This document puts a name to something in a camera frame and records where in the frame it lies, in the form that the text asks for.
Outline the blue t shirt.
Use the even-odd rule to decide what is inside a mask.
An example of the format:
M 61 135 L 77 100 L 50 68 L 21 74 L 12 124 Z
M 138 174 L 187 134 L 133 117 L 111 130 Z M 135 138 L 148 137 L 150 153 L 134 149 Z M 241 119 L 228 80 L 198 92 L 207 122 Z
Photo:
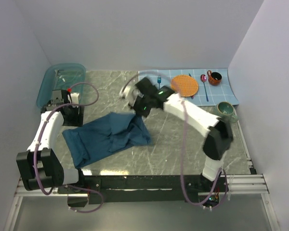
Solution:
M 82 127 L 62 133 L 75 168 L 82 168 L 133 146 L 152 141 L 142 117 L 111 112 Z

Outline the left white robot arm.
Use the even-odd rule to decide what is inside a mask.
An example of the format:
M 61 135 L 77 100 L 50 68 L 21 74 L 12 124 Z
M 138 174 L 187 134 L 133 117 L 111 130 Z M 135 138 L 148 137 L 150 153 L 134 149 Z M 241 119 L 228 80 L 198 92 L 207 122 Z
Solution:
M 17 154 L 16 163 L 24 188 L 28 191 L 39 189 L 37 176 L 44 188 L 54 188 L 69 184 L 74 193 L 81 193 L 86 188 L 86 181 L 81 178 L 79 169 L 64 169 L 58 160 L 54 146 L 62 126 L 81 127 L 83 125 L 83 106 L 65 106 L 78 104 L 80 94 L 71 90 L 53 90 L 50 99 L 41 107 L 41 120 L 38 131 L 25 152 Z

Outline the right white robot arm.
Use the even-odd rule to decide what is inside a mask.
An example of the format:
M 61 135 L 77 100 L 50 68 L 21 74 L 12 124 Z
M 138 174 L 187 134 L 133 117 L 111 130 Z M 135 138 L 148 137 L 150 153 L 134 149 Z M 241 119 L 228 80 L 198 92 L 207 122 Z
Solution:
M 223 155 L 234 139 L 228 118 L 211 114 L 185 101 L 179 92 L 168 86 L 157 88 L 147 77 L 135 85 L 125 85 L 120 95 L 137 115 L 147 117 L 152 108 L 161 109 L 197 130 L 204 138 L 203 152 L 206 155 L 201 186 L 207 192 L 218 186 L 216 176 L 222 168 Z

